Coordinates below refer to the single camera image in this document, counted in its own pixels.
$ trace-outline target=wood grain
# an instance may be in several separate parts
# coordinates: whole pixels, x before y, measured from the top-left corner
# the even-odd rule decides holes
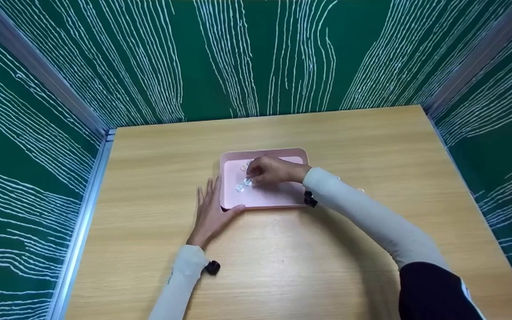
[[[488,320],[512,320],[512,269],[419,106],[118,129],[67,318],[146,319],[220,155],[289,147],[428,232]],[[188,320],[399,318],[396,266],[333,212],[248,212],[207,256],[222,269]]]

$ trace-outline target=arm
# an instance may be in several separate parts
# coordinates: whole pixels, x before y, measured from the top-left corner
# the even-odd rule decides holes
[[[209,263],[204,249],[234,217],[244,211],[244,205],[223,212],[220,206],[220,177],[213,184],[207,182],[207,192],[203,195],[197,187],[197,220],[191,236],[187,240],[173,264],[167,284],[157,299],[149,320],[181,320],[187,309],[193,288],[201,277],[201,272]]]
[[[411,262],[424,261],[449,270],[429,235],[321,168],[261,156],[250,163],[247,173],[256,185],[303,183],[321,205],[347,217],[390,253],[399,269]]]
[[[303,185],[317,202],[347,217],[390,253],[399,269],[408,263],[424,261],[449,270],[429,235],[329,172],[312,168],[305,175]]]
[[[149,320],[181,320],[189,303],[189,298],[201,272],[209,261],[199,246],[185,245],[179,250],[167,284]]]

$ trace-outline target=finger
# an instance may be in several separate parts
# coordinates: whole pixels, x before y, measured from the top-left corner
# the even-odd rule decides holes
[[[205,200],[211,198],[212,192],[213,192],[213,178],[209,178],[207,180],[207,193],[205,193]]]
[[[246,205],[239,204],[239,205],[234,205],[234,207],[232,207],[232,209],[230,209],[227,212],[229,212],[233,216],[237,216],[240,213],[243,213],[245,209],[246,209]]]
[[[215,186],[213,187],[213,199],[220,198],[220,190],[221,190],[221,178],[220,178],[220,174],[219,174],[215,180]]]
[[[199,223],[203,212],[203,188],[199,186],[197,187],[197,218],[195,220],[195,225]]]
[[[197,187],[197,209],[203,205],[203,188]]]
[[[260,172],[262,170],[262,157],[259,156],[250,162],[248,168],[246,169],[247,176],[253,176],[255,173]]]
[[[239,204],[239,205],[235,205],[229,211],[224,212],[226,214],[226,223],[225,224],[228,224],[232,219],[234,219],[234,217],[239,216],[241,213],[243,213],[245,211],[245,209],[246,209],[246,205]]]
[[[266,184],[268,180],[270,180],[270,174],[264,173],[260,174],[260,176],[254,176],[250,178],[252,180],[252,184],[259,185],[259,184]]]

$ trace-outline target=green wall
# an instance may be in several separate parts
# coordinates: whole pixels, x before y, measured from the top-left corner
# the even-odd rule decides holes
[[[423,104],[511,0],[0,0],[109,125]]]
[[[512,40],[430,117],[512,265]]]
[[[46,316],[98,146],[0,46],[0,319]]]

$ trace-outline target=right hand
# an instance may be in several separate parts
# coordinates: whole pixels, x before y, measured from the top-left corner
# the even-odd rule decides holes
[[[301,184],[309,170],[311,167],[307,164],[295,164],[276,156],[264,155],[250,162],[250,166],[246,169],[246,176],[256,185],[282,182]]]

